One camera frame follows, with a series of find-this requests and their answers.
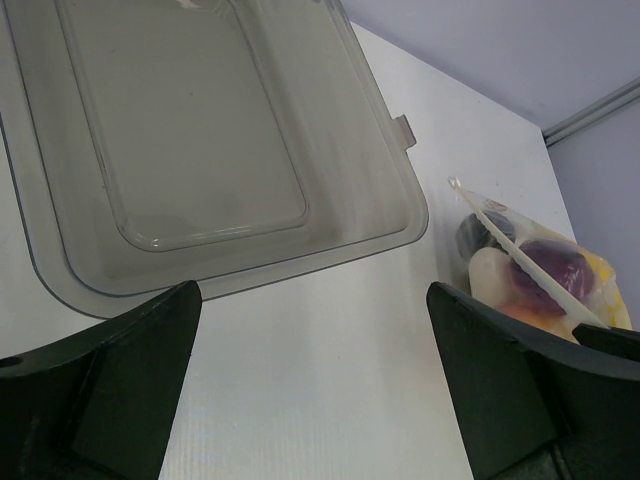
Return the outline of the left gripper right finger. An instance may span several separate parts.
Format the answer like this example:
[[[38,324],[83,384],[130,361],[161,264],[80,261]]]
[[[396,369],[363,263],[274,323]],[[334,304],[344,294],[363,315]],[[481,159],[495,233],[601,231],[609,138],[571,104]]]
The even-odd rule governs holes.
[[[639,360],[569,342],[445,283],[426,305],[476,479],[636,479]]]

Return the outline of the yellow white-dotted toy food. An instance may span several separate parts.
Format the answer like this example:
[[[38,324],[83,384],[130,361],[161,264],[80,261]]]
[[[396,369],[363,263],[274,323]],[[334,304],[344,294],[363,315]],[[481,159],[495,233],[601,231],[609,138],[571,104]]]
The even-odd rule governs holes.
[[[587,306],[606,325],[632,330],[631,318],[622,299],[613,267],[604,258],[582,247],[579,251],[585,257],[595,278]]]

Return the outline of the dark round toy fruit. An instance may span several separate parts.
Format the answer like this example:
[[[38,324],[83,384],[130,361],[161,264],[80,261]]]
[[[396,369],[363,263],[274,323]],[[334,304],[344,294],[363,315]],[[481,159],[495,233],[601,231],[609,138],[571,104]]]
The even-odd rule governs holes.
[[[487,218],[512,242],[516,240],[516,228],[504,215],[484,211]],[[503,253],[505,250],[494,235],[480,222],[475,214],[470,214],[458,226],[455,240],[460,257],[469,261],[473,255],[483,248],[495,248]]]

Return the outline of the clear zip top bag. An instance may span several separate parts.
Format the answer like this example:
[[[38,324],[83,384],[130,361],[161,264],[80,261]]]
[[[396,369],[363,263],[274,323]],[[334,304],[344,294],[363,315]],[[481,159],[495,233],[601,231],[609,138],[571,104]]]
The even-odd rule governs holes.
[[[452,177],[457,219],[449,247],[456,281],[472,298],[569,341],[581,324],[630,330],[604,258]]]

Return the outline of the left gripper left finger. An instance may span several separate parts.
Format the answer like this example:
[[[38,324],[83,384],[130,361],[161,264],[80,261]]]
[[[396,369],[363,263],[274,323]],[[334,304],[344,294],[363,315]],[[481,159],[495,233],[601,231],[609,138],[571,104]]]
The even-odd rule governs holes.
[[[3,358],[2,478],[158,478],[201,308],[198,284],[184,282]]]

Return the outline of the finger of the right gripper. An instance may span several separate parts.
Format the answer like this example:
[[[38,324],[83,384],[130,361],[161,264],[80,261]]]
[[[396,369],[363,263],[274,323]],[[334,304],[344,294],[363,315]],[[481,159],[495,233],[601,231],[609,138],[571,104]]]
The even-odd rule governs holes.
[[[583,346],[628,360],[640,360],[640,333],[580,324],[572,335]]]

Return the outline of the orange toy fruit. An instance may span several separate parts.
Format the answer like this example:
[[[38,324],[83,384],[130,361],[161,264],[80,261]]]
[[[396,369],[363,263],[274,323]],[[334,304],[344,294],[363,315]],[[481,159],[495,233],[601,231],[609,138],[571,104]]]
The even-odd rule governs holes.
[[[542,314],[528,306],[516,303],[503,306],[499,311],[511,318],[557,336],[570,334],[570,331],[565,327],[561,316],[549,316]]]

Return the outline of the purple white-dotted toy food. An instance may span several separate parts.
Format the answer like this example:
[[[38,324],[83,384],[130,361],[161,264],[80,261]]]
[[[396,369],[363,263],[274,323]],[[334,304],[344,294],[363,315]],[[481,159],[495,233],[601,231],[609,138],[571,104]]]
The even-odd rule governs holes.
[[[589,297],[594,288],[594,273],[576,247],[559,240],[532,239],[523,242],[520,250],[577,300],[584,303]],[[513,259],[509,269],[514,288],[525,305],[549,316],[565,314]]]

